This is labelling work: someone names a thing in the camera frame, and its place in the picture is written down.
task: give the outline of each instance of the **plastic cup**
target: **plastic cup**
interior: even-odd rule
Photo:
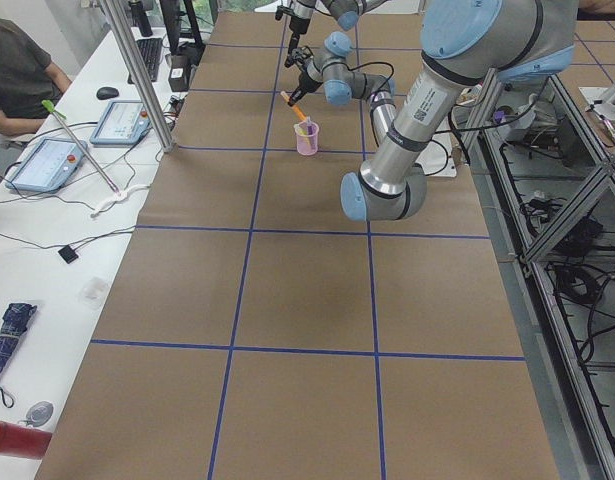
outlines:
[[[301,155],[313,155],[318,151],[318,124],[300,122],[294,125],[296,132],[296,150]]]

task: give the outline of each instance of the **folded umbrella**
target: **folded umbrella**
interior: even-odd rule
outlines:
[[[27,331],[27,324],[36,312],[37,307],[28,303],[10,303],[3,315],[3,325],[0,329],[0,374],[5,368],[10,357],[14,353],[18,341]],[[5,401],[5,393],[0,387],[5,406],[11,408],[14,404],[11,398],[10,404]]]

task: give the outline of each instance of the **gray shirt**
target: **gray shirt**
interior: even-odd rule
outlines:
[[[15,23],[0,19],[0,110],[10,118],[45,118],[41,101],[61,92],[45,73],[51,56]]]

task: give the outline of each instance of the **power adapter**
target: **power adapter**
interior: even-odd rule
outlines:
[[[58,250],[58,255],[60,255],[62,259],[65,260],[65,263],[71,263],[78,258],[76,250],[71,248],[69,245],[65,245],[63,248]]]
[[[554,250],[568,257],[584,257],[593,249],[594,239],[603,233],[603,228],[602,223],[583,217],[554,247]]]

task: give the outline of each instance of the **person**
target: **person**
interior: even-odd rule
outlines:
[[[578,8],[590,14],[615,13],[615,0],[580,0]]]
[[[35,133],[48,112],[42,100],[56,103],[71,80],[51,55],[14,22],[0,19],[0,133]]]

